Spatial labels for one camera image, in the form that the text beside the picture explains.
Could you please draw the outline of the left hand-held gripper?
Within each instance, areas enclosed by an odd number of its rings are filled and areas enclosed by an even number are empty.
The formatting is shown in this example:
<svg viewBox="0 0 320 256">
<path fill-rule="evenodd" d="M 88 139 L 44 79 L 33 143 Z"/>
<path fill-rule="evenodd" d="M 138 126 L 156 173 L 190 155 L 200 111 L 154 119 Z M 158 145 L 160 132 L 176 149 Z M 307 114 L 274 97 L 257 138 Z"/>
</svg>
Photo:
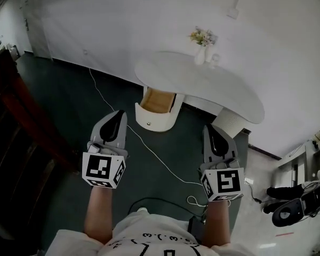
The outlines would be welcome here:
<svg viewBox="0 0 320 256">
<path fill-rule="evenodd" d="M 88 150 L 82 156 L 82 178 L 91 186 L 116 189 L 126 169 L 127 114 L 118 110 L 93 127 Z"/>
</svg>

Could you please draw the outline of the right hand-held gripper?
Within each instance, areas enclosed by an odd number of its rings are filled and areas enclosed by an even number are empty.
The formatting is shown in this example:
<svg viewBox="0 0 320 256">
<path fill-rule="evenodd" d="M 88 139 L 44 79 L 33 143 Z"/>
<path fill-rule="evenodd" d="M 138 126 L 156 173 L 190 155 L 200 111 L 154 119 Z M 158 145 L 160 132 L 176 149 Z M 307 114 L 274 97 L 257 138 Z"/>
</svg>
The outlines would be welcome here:
<svg viewBox="0 0 320 256">
<path fill-rule="evenodd" d="M 208 202 L 233 201 L 243 196 L 244 168 L 236 157 L 233 138 L 212 124 L 204 126 L 203 161 L 209 163 L 202 164 L 199 173 Z"/>
</svg>

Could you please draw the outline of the white curved table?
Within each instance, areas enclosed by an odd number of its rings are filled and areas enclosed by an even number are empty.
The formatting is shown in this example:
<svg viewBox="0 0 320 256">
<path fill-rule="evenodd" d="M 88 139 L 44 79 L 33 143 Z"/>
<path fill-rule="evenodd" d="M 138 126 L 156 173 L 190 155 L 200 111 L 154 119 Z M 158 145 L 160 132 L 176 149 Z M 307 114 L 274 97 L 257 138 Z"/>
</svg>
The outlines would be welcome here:
<svg viewBox="0 0 320 256">
<path fill-rule="evenodd" d="M 134 72 L 144 85 L 156 90 L 203 99 L 260 124 L 265 110 L 258 95 L 236 74 L 178 52 L 150 52 L 135 63 Z"/>
</svg>

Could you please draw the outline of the person's left forearm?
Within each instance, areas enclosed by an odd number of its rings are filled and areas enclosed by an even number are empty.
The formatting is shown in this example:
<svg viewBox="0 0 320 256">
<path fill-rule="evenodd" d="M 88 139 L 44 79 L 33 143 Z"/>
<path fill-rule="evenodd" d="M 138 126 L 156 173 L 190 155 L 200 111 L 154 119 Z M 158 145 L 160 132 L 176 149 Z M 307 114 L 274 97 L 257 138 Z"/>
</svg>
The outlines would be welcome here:
<svg viewBox="0 0 320 256">
<path fill-rule="evenodd" d="M 102 244 L 113 235 L 112 198 L 112 189 L 93 187 L 87 206 L 84 233 Z"/>
</svg>

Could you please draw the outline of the person's right forearm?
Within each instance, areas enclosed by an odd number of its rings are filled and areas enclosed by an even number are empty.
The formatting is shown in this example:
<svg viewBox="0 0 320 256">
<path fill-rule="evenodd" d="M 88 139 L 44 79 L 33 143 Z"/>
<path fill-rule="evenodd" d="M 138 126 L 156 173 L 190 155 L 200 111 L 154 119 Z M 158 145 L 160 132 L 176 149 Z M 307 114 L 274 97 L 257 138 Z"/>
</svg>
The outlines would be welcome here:
<svg viewBox="0 0 320 256">
<path fill-rule="evenodd" d="M 228 201 L 209 202 L 202 244 L 206 247 L 230 243 Z"/>
</svg>

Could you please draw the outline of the white ribbed table leg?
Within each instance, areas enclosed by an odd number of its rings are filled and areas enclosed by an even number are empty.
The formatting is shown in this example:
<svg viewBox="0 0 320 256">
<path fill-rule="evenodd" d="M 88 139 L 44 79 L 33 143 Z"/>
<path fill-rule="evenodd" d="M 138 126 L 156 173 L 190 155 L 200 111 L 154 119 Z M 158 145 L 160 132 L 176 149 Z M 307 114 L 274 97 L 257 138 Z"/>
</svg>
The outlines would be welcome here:
<svg viewBox="0 0 320 256">
<path fill-rule="evenodd" d="M 222 108 L 212 125 L 225 131 L 231 138 L 237 136 L 246 127 L 247 121 L 238 114 Z"/>
</svg>

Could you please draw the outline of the white shelf unit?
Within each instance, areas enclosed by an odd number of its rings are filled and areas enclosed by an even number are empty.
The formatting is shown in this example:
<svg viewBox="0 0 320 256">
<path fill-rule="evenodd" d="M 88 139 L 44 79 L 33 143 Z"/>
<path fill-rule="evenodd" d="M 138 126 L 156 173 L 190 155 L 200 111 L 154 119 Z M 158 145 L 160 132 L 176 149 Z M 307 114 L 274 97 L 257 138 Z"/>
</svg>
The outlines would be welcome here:
<svg viewBox="0 0 320 256">
<path fill-rule="evenodd" d="M 308 140 L 284 159 L 274 171 L 275 187 L 294 187 L 320 179 L 320 142 Z"/>
</svg>

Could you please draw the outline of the black waist pack box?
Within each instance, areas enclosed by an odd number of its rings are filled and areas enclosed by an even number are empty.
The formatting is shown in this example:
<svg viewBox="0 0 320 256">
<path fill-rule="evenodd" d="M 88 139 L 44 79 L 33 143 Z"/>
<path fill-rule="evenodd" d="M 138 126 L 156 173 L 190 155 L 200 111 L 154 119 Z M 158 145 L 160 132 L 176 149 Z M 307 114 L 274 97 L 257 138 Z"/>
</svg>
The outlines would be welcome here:
<svg viewBox="0 0 320 256">
<path fill-rule="evenodd" d="M 189 219 L 188 232 L 192 234 L 198 244 L 202 243 L 205 224 L 198 217 L 193 216 Z"/>
</svg>

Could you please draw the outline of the dark red wooden furniture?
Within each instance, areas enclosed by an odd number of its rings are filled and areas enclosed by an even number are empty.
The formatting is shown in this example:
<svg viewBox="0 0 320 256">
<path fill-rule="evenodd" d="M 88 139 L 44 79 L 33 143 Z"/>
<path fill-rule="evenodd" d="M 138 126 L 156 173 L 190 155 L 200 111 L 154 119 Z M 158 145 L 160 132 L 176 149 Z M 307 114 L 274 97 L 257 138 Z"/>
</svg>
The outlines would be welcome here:
<svg viewBox="0 0 320 256">
<path fill-rule="evenodd" d="M 41 196 L 56 166 L 78 154 L 40 109 L 9 51 L 0 51 L 0 250 L 34 254 Z"/>
</svg>

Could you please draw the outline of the white bulbous vase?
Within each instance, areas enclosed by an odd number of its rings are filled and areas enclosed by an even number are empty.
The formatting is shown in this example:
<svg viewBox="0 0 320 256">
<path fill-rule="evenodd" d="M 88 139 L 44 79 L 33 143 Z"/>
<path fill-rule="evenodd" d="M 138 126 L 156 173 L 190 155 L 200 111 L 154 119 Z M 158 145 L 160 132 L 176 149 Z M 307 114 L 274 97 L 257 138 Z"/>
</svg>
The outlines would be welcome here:
<svg viewBox="0 0 320 256">
<path fill-rule="evenodd" d="M 195 65 L 202 65 L 205 62 L 206 46 L 201 45 L 194 57 Z"/>
</svg>

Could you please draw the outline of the black round device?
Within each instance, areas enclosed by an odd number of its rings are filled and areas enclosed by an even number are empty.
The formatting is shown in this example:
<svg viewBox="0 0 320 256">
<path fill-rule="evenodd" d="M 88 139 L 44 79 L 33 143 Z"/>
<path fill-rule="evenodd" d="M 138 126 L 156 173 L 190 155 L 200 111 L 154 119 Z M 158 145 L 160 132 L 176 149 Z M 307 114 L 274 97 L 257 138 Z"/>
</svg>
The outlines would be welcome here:
<svg viewBox="0 0 320 256">
<path fill-rule="evenodd" d="M 291 226 L 304 217 L 302 200 L 296 198 L 276 209 L 272 215 L 272 222 L 276 227 Z"/>
</svg>

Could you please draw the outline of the person's white printed shirt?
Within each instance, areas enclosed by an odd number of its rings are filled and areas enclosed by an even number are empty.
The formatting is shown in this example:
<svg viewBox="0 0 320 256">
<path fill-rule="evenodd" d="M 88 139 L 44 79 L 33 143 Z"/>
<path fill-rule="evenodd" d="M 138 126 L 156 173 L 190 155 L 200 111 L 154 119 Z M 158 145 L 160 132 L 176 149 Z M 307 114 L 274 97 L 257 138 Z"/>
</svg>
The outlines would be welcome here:
<svg viewBox="0 0 320 256">
<path fill-rule="evenodd" d="M 133 212 L 105 245 L 85 233 L 59 230 L 45 256 L 255 256 L 239 244 L 200 245 L 187 226 L 163 215 Z"/>
</svg>

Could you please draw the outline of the pastel flower bouquet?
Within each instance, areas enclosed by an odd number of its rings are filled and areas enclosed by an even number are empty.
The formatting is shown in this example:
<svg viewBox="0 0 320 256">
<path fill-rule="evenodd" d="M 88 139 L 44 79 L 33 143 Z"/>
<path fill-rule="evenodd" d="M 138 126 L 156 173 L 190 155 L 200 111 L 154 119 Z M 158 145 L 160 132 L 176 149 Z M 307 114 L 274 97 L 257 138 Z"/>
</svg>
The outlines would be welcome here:
<svg viewBox="0 0 320 256">
<path fill-rule="evenodd" d="M 218 37 L 211 30 L 204 30 L 198 26 L 195 27 L 189 38 L 191 41 L 204 47 L 213 46 L 218 40 Z"/>
</svg>

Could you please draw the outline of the white boxes on cart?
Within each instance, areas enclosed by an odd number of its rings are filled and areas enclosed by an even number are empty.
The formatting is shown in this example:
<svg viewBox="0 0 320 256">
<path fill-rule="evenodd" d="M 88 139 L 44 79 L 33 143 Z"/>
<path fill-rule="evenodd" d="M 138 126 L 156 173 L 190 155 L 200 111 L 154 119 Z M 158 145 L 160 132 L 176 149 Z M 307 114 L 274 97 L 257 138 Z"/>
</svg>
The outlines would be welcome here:
<svg viewBox="0 0 320 256">
<path fill-rule="evenodd" d="M 20 54 L 19 54 L 19 51 L 18 51 L 16 45 L 7 44 L 6 48 L 8 49 L 8 51 L 14 61 L 16 61 L 20 57 Z"/>
</svg>

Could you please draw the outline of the white door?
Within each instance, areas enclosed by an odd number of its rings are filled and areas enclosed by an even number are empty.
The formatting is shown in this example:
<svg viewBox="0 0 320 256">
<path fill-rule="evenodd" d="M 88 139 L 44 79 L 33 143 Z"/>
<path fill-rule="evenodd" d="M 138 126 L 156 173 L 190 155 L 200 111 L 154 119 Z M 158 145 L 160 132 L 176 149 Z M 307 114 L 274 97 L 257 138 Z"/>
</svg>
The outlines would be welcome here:
<svg viewBox="0 0 320 256">
<path fill-rule="evenodd" d="M 27 36 L 34 56 L 52 59 L 41 17 L 39 0 L 21 0 Z"/>
</svg>

